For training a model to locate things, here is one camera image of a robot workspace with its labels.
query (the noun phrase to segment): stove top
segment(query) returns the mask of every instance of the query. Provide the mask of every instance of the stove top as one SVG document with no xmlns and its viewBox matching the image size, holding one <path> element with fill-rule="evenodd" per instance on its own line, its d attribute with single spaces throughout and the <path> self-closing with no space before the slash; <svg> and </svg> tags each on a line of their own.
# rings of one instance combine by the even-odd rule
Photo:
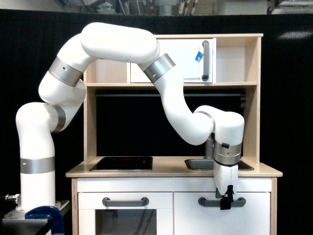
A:
<svg viewBox="0 0 313 235">
<path fill-rule="evenodd" d="M 152 170 L 152 157 L 104 157 L 90 171 Z"/>
</svg>

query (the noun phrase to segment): drawer handle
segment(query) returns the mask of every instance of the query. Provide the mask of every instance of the drawer handle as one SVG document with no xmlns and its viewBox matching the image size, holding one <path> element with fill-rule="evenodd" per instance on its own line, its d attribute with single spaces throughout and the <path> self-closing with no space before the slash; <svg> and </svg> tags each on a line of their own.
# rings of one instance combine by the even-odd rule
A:
<svg viewBox="0 0 313 235">
<path fill-rule="evenodd" d="M 149 204 L 149 199 L 143 197 L 138 201 L 112 201 L 110 198 L 105 197 L 102 200 L 102 204 L 106 207 L 144 207 Z"/>
<path fill-rule="evenodd" d="M 199 205 L 203 207 L 220 207 L 220 200 L 206 200 L 204 197 L 199 198 Z M 237 201 L 231 202 L 231 207 L 243 207 L 246 204 L 246 200 L 243 197 L 238 198 Z"/>
</svg>

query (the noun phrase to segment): oven door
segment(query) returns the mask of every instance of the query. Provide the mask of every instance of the oven door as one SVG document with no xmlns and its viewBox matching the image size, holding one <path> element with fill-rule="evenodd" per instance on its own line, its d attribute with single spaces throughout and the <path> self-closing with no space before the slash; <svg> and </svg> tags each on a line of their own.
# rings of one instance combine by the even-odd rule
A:
<svg viewBox="0 0 313 235">
<path fill-rule="evenodd" d="M 79 235 L 173 235 L 172 193 L 79 193 Z"/>
</svg>

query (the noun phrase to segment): cabinet handle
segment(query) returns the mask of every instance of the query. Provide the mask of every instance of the cabinet handle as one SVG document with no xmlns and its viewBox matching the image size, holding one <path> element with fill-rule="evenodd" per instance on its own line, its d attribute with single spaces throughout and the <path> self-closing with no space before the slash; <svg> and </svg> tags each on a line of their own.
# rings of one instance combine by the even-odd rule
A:
<svg viewBox="0 0 313 235">
<path fill-rule="evenodd" d="M 105 197 L 102 200 L 102 204 L 106 207 L 144 207 L 149 204 L 149 199 L 143 197 L 138 201 L 111 201 L 110 198 Z"/>
<path fill-rule="evenodd" d="M 213 51 L 210 49 L 210 43 L 207 40 L 202 42 L 203 46 L 203 75 L 202 80 L 207 81 L 209 79 L 211 63 L 213 57 Z"/>
<path fill-rule="evenodd" d="M 203 207 L 220 207 L 220 200 L 206 200 L 204 197 L 199 198 L 199 205 Z M 246 200 L 243 197 L 238 198 L 237 201 L 231 202 L 231 207 L 243 207 L 246 204 Z"/>
</svg>

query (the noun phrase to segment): white cabinet front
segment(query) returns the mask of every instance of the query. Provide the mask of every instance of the white cabinet front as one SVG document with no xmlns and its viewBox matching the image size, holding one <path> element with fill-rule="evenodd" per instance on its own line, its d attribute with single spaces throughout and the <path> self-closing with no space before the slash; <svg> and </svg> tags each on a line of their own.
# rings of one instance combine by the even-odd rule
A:
<svg viewBox="0 0 313 235">
<path fill-rule="evenodd" d="M 270 193 L 241 192 L 244 207 L 220 210 L 203 207 L 198 199 L 217 200 L 214 192 L 174 193 L 175 235 L 269 235 Z"/>
<path fill-rule="evenodd" d="M 172 193 L 79 193 L 79 235 L 172 235 Z"/>
</svg>

